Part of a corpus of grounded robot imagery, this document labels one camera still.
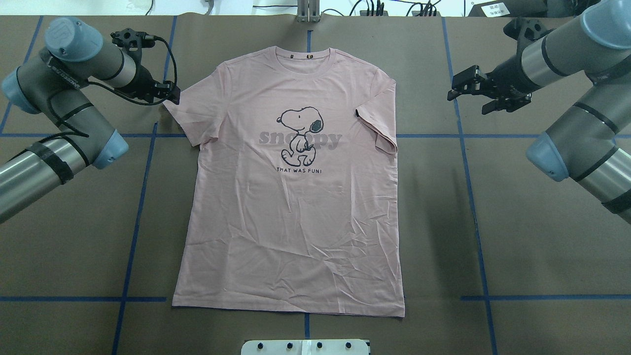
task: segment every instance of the white bracket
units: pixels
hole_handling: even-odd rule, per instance
[[[298,0],[298,22],[320,22],[320,0]]]
[[[370,355],[370,342],[361,339],[250,340],[241,355]]]

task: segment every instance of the neckline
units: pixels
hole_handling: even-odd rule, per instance
[[[328,48],[319,52],[292,52],[292,51],[287,51],[285,49],[282,49],[278,46],[273,46],[269,48],[269,53],[271,55],[272,63],[274,64],[274,67],[276,67],[278,71],[288,74],[294,78],[306,79],[306,78],[317,78],[319,76],[322,76],[327,71],[329,71],[329,69],[331,69],[331,66],[333,66],[336,51],[333,48]],[[287,67],[282,65],[280,61],[278,60],[278,57],[285,57],[287,59],[292,58],[294,60],[309,60],[307,59],[307,56],[313,56],[312,57],[313,59],[326,57],[327,61],[325,65],[321,66],[320,68],[318,68],[317,71],[313,73],[298,73],[296,71],[288,69]]]

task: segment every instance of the wrinkled fabric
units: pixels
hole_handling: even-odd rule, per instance
[[[343,51],[270,47],[165,102],[199,145],[173,305],[403,317],[395,91]]]

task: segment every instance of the robotic arm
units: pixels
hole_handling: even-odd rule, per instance
[[[594,83],[532,144],[526,156],[555,181],[568,177],[631,224],[631,155],[614,137],[631,123],[631,2],[604,0],[554,31],[515,19],[504,32],[517,54],[484,74],[472,66],[454,76],[448,100],[461,94],[493,99],[482,114],[513,112],[531,93],[585,71]]]
[[[46,47],[4,79],[2,90],[13,105],[30,114],[43,112],[61,133],[35,142],[0,166],[0,223],[87,166],[104,169],[127,152],[122,136],[81,88],[99,85],[141,105],[179,103],[177,72],[175,83],[159,83],[140,65],[142,48],[157,40],[167,45],[173,59],[164,39],[130,28],[111,37],[115,45],[104,44],[96,29],[75,17],[57,18],[46,30]],[[114,89],[88,81],[91,76]]]

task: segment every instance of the metal bracket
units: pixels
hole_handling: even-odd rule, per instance
[[[320,22],[320,0],[298,0],[298,22]]]

